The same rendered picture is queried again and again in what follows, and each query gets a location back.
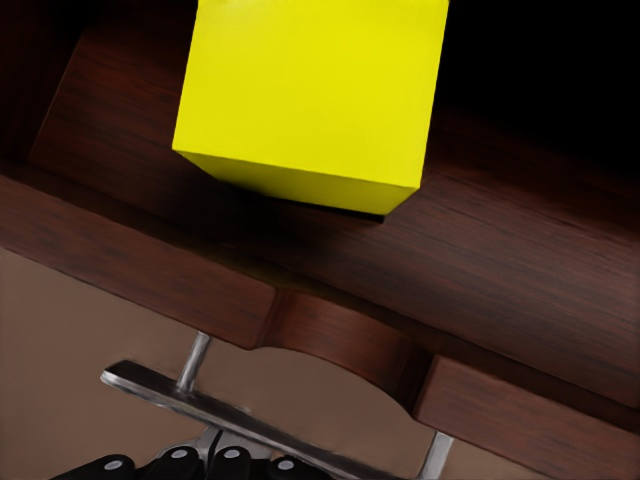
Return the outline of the left gripper right finger black root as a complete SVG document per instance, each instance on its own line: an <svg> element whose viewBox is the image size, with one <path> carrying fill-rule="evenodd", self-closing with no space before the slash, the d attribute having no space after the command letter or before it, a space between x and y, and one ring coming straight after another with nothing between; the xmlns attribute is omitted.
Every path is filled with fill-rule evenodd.
<svg viewBox="0 0 640 480"><path fill-rule="evenodd" d="M323 480L323 471L230 433L211 446L211 480Z"/></svg>

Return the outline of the left gripper left finger black root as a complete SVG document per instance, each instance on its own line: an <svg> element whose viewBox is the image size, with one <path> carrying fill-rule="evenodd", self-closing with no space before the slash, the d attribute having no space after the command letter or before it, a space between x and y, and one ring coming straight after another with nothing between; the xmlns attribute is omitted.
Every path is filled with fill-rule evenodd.
<svg viewBox="0 0 640 480"><path fill-rule="evenodd" d="M58 480L204 480L213 431L164 447L137 466L124 454L109 454L58 475Z"/></svg>

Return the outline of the silver metal drawer handle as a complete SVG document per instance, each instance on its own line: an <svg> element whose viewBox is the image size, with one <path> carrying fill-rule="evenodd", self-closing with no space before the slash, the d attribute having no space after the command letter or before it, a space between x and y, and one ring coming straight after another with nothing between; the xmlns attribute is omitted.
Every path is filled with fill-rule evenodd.
<svg viewBox="0 0 640 480"><path fill-rule="evenodd" d="M229 431L260 446L284 451L336 477L372 478L378 469L334 453L258 420L194 388L210 344L210 336L197 334L182 373L177 379L122 360L101 374L103 383L205 424ZM417 411L433 357L406 335L377 328L361 333L335 328L308 332L277 329L264 339L267 347L291 350L340 367L385 393L407 413Z"/></svg>

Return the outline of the dark brown wooden drawer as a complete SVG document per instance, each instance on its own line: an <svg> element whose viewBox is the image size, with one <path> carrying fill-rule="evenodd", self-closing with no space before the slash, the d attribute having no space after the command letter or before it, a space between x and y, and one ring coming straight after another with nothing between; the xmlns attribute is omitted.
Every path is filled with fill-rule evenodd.
<svg viewBox="0 0 640 480"><path fill-rule="evenodd" d="M0 245L474 442L640 443L640 182L441 112L381 223L231 189L170 147L194 16L0 0Z"/></svg>

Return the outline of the yellow box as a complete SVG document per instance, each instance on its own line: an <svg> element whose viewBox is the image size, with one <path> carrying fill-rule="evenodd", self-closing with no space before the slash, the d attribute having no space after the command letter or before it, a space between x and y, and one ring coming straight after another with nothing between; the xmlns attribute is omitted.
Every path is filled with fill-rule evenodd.
<svg viewBox="0 0 640 480"><path fill-rule="evenodd" d="M198 0L173 149L269 197L387 215L421 185L449 0Z"/></svg>

